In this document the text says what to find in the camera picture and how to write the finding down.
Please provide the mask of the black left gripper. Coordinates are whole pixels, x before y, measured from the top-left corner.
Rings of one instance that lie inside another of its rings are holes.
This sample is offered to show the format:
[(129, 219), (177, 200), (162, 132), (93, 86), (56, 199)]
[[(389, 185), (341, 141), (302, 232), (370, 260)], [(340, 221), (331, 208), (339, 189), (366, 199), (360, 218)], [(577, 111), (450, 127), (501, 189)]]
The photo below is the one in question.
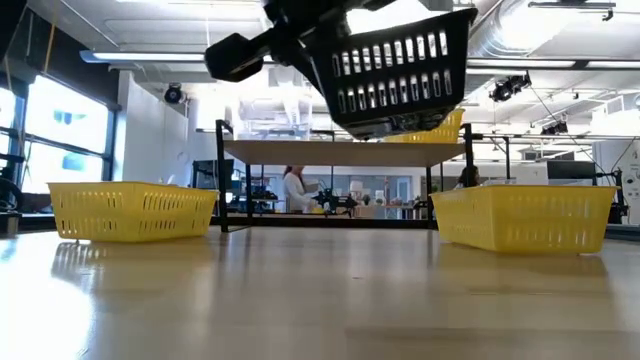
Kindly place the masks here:
[(263, 10), (273, 25), (268, 31), (269, 51), (272, 56), (284, 56), (284, 62), (323, 95), (311, 58), (303, 47), (348, 37), (349, 11), (379, 9), (380, 0), (263, 0)]

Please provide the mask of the clear plastic basket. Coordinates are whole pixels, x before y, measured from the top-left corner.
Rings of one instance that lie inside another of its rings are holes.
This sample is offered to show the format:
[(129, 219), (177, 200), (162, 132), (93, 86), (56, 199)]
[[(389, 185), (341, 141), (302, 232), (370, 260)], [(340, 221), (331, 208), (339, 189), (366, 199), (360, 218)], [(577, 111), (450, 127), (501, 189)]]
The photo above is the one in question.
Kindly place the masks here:
[(238, 140), (308, 140), (313, 107), (310, 101), (243, 99), (234, 124)]

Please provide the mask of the black slotted plastic basket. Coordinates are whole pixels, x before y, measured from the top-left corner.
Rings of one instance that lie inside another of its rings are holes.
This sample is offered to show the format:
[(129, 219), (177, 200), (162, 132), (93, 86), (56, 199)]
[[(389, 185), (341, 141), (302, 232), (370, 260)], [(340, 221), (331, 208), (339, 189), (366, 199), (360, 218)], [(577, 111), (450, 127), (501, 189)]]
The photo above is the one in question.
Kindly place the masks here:
[(464, 98), (477, 15), (467, 8), (311, 47), (334, 123), (364, 140), (439, 127)]

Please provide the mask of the yellow slotted plastic basket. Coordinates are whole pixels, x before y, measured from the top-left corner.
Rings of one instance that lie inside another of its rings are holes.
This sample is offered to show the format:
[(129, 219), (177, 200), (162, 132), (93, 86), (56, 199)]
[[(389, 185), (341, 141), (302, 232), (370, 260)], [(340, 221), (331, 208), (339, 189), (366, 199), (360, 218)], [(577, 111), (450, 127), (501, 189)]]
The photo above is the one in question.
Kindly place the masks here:
[(145, 182), (50, 183), (58, 235), (139, 243), (208, 232), (216, 190)]
[(433, 194), (440, 237), (509, 254), (601, 251), (611, 186), (487, 185)]
[(464, 112), (465, 110), (462, 108), (452, 111), (441, 125), (433, 130), (388, 136), (383, 141), (387, 143), (456, 144)]

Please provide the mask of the wooden shelf with black legs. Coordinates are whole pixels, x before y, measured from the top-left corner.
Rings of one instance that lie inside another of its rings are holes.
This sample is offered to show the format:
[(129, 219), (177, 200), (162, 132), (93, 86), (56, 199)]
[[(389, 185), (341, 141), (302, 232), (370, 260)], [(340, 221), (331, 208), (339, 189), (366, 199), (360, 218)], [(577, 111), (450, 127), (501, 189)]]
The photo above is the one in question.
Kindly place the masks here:
[[(306, 165), (330, 167), (415, 167), (425, 170), (426, 184), (431, 184), (431, 168), (463, 154), (466, 164), (474, 164), (473, 142), (481, 136), (469, 124), (461, 126), (462, 144), (430, 143), (363, 143), (323, 141), (258, 141), (226, 140), (224, 133), (233, 128), (223, 120), (215, 122), (216, 155), (219, 175), (223, 176), (225, 155), (230, 154), (245, 164), (245, 184), (251, 186), (254, 165)], [(228, 217), (224, 184), (219, 185), (218, 218)], [(244, 217), (254, 216), (252, 193), (246, 195)], [(232, 227), (224, 233), (249, 228)]]

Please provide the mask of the person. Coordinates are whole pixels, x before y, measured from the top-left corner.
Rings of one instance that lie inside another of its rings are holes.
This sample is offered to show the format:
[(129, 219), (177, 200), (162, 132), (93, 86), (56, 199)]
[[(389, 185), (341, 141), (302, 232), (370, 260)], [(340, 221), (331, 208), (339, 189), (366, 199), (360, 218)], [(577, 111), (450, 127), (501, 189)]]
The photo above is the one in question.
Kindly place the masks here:
[(283, 175), (283, 185), (288, 208), (291, 213), (310, 213), (317, 202), (307, 195), (302, 178), (303, 166), (287, 165)]
[(480, 184), (481, 182), (480, 182), (478, 167), (475, 165), (466, 166), (461, 171), (461, 174), (457, 179), (456, 186), (454, 187), (454, 189), (457, 190), (457, 189), (463, 189), (463, 188), (469, 188), (469, 187), (476, 187), (476, 186), (479, 186)]

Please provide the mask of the black ceiling spotlight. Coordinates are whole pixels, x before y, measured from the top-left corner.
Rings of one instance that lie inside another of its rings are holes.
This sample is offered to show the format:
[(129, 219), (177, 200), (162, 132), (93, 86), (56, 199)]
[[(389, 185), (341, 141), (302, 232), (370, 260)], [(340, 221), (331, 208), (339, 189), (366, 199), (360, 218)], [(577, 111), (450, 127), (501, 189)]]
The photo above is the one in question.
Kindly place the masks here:
[(164, 93), (164, 101), (168, 104), (182, 104), (186, 99), (185, 93), (182, 91), (180, 83), (170, 83)]

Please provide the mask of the black computer monitor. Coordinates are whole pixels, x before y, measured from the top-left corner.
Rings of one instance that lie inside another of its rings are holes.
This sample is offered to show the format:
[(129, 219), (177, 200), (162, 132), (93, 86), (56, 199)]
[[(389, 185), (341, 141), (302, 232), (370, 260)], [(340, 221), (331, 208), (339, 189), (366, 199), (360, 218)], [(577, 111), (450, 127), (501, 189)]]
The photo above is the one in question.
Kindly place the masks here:
[(592, 186), (597, 184), (596, 167), (589, 161), (553, 160), (546, 163), (550, 185)]
[(223, 183), (226, 190), (232, 188), (232, 175), (234, 173), (234, 161), (223, 161), (223, 176), (219, 176), (217, 160), (200, 160), (192, 163), (191, 186), (198, 189), (218, 190)]

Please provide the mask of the long ceiling light bar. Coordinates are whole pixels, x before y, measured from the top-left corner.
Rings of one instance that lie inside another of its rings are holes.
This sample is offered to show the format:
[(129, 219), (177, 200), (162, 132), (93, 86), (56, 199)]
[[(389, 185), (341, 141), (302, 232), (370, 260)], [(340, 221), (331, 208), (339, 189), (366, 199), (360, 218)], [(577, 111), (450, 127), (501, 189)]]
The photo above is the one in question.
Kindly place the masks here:
[[(198, 53), (94, 52), (82, 50), (86, 63), (203, 63)], [(554, 58), (483, 58), (470, 57), (473, 69), (520, 69), (558, 71), (640, 71), (640, 59), (554, 59)]]

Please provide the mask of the black track light cluster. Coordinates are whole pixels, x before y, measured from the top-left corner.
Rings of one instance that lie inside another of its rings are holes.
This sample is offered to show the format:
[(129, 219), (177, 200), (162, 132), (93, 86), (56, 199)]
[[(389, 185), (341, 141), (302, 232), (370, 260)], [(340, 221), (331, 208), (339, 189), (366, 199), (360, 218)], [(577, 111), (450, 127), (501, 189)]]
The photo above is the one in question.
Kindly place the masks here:
[(495, 88), (489, 92), (489, 98), (495, 103), (506, 102), (531, 84), (528, 72), (524, 75), (508, 76), (495, 83)]

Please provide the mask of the large window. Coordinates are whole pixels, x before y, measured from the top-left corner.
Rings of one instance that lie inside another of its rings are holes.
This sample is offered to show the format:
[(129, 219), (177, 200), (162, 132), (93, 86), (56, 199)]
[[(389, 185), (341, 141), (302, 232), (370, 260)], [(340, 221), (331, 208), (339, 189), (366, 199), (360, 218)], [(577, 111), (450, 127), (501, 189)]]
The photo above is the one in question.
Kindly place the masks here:
[(0, 85), (0, 209), (50, 211), (51, 183), (108, 180), (114, 113), (38, 76)]

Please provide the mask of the black equipment stand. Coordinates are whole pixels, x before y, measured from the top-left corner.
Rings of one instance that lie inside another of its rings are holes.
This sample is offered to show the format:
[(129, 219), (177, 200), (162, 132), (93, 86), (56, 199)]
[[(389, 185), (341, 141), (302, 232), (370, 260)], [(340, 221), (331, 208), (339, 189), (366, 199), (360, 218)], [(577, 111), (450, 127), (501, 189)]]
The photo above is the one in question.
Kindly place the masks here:
[(628, 216), (629, 205), (624, 199), (623, 192), (623, 179), (622, 171), (620, 168), (613, 170), (609, 173), (597, 173), (597, 178), (606, 178), (609, 180), (612, 178), (615, 181), (615, 187), (617, 188), (614, 200), (612, 201), (608, 223), (609, 224), (621, 224), (624, 217)]

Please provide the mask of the black aluminium table frame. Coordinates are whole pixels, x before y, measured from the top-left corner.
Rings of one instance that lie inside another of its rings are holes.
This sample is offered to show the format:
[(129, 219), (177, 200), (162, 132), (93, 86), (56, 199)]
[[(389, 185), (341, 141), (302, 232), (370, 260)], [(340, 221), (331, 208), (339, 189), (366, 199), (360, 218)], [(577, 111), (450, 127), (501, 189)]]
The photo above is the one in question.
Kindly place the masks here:
[[(212, 217), (211, 226), (232, 227), (294, 227), (294, 228), (347, 228), (347, 229), (428, 229), (437, 230), (435, 220), (360, 219), (319, 215), (253, 216), (251, 218), (231, 214), (226, 219)], [(25, 214), (17, 220), (19, 232), (55, 230), (53, 215)], [(640, 226), (611, 224), (606, 227), (605, 238), (640, 243)]]

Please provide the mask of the silver ventilation duct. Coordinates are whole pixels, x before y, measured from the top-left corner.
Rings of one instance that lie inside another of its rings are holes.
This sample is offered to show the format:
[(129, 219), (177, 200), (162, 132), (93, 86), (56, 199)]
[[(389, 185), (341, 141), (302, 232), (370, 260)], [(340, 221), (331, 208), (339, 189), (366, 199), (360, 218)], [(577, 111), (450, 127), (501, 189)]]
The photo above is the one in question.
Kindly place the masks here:
[(588, 0), (497, 0), (470, 31), (470, 57), (524, 57), (555, 37)]

